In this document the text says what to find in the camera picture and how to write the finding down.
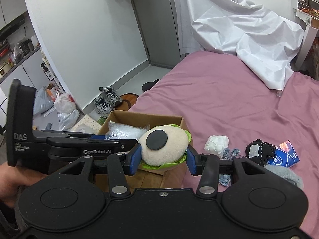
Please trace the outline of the person's left hand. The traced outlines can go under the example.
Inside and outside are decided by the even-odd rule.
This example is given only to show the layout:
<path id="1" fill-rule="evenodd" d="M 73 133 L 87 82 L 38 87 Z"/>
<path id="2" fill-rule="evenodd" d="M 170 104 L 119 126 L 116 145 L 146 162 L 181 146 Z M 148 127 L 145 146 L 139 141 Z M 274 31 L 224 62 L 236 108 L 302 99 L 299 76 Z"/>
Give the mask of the person's left hand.
<path id="1" fill-rule="evenodd" d="M 1 202 L 9 208 L 15 206 L 20 186 L 32 186 L 46 178 L 47 175 L 21 166 L 9 166 L 7 162 L 1 164 Z"/>

